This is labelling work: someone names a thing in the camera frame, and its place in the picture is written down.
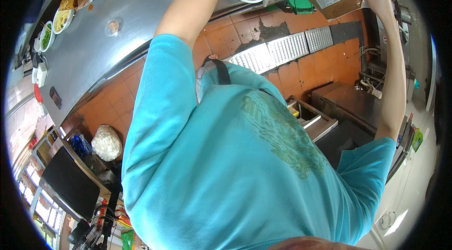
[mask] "person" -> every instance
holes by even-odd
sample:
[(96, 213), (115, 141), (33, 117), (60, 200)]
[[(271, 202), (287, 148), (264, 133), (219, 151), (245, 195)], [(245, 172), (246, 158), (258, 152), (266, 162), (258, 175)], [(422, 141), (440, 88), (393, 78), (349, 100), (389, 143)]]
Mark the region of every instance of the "person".
[(405, 76), (391, 0), (366, 2), (387, 32), (381, 117), (375, 140), (343, 151), (334, 170), (278, 89), (249, 69), (214, 60), (197, 105), (192, 49), (217, 0), (174, 0), (149, 47), (122, 161), (125, 208), (150, 248), (351, 249), (369, 232)]

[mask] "green vegetables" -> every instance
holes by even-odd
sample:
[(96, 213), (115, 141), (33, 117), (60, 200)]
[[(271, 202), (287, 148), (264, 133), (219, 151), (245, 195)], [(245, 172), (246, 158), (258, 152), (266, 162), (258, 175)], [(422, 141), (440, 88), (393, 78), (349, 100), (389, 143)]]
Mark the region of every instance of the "green vegetables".
[[(49, 29), (52, 29), (52, 26), (50, 24), (46, 25), (46, 27), (48, 27)], [(42, 49), (47, 48), (47, 45), (49, 44), (49, 40), (50, 40), (50, 31), (47, 30), (47, 28), (44, 28), (45, 33), (44, 33), (44, 37), (42, 38)]]

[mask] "cell phone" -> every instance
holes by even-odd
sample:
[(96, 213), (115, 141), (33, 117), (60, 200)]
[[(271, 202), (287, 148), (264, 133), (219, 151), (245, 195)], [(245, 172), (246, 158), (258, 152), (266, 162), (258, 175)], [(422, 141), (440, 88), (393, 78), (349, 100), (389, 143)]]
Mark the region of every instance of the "cell phone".
[(56, 107), (61, 110), (61, 105), (63, 105), (63, 102), (61, 101), (61, 98), (58, 96), (53, 86), (50, 87), (49, 95), (50, 98), (52, 98), (52, 101), (55, 103)]

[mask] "turquoise t-shirt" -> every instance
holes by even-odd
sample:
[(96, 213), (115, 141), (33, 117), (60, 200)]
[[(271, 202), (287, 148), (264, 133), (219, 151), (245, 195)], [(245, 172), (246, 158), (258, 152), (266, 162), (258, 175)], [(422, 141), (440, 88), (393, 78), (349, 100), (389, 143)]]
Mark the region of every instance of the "turquoise t-shirt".
[(266, 249), (295, 236), (355, 244), (372, 225), (395, 142), (344, 151), (334, 170), (274, 85), (228, 70), (232, 85), (216, 85), (216, 70), (203, 76), (197, 106), (189, 47), (152, 40), (122, 162), (138, 236), (154, 250)]

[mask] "bag of white food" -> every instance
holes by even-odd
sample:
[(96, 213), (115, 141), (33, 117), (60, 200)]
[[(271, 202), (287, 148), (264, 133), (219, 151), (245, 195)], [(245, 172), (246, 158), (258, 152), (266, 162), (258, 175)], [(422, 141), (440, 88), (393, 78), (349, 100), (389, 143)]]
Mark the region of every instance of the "bag of white food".
[(93, 153), (104, 161), (112, 161), (122, 153), (122, 143), (116, 131), (108, 124), (102, 124), (91, 141)]

